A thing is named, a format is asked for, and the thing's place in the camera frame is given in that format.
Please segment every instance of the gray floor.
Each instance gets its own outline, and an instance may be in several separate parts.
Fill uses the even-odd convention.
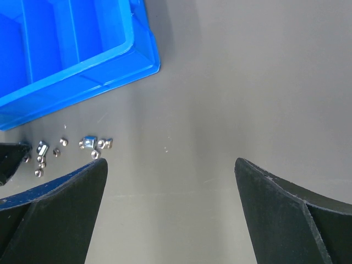
[[[160,73],[0,133],[70,140],[45,177],[24,164],[0,196],[89,162],[82,136],[113,137],[87,264],[255,264],[237,157],[352,203],[351,1],[146,5]]]

